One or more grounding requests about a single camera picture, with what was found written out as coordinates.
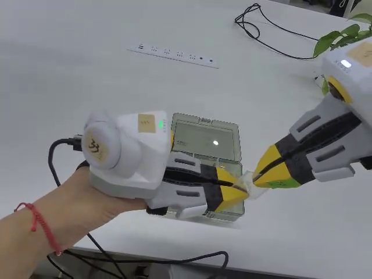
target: power strip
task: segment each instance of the power strip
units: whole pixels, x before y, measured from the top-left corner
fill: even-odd
[[[128,50],[216,69],[219,68],[217,62],[212,58],[171,48],[162,48],[156,45],[144,44],[141,42],[132,48],[128,48]]]

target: white table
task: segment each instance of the white table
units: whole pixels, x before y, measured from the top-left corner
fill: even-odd
[[[0,4],[0,217],[55,185],[51,142],[81,132],[90,111],[113,115],[164,109],[239,124],[243,164],[253,169],[266,148],[320,102],[312,81],[320,61],[280,56],[233,23],[250,1],[3,1]],[[314,37],[345,19],[261,1],[276,23]],[[262,40],[309,56],[314,42],[251,18]],[[219,69],[126,50],[138,41],[179,47],[218,60]],[[82,161],[61,147],[66,179]],[[371,174],[299,189],[269,191],[246,202],[228,226],[126,213],[94,231],[108,251],[184,259],[220,250],[228,267],[314,278],[367,278],[372,272]],[[84,238],[76,247],[95,249]],[[221,258],[200,261],[219,266]]]

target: beige label sticker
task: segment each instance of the beige label sticker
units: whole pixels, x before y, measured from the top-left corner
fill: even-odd
[[[347,55],[365,67],[372,67],[372,44],[363,42],[348,51]]]
[[[87,132],[84,144],[86,150],[90,152],[90,154],[98,161],[98,163],[103,164],[106,162],[107,156],[109,154],[109,149],[102,141],[97,139],[97,137],[95,137],[92,132]]]
[[[138,115],[139,133],[156,133],[155,115]]]

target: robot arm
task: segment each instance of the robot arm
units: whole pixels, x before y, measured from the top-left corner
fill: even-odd
[[[224,169],[171,152],[168,125],[165,112],[115,120],[92,113],[81,140],[91,185],[110,196],[142,198],[150,214],[164,215],[171,206],[178,218],[218,212],[248,197]]]
[[[330,52],[322,69],[330,92],[268,148],[255,170],[256,186],[351,177],[354,162],[372,169],[372,40]]]

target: cable plug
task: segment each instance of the cable plug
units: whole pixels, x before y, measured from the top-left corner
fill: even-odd
[[[74,151],[83,151],[81,149],[81,139],[82,139],[82,135],[74,135],[73,138],[69,138],[69,143],[68,145],[72,145]]]

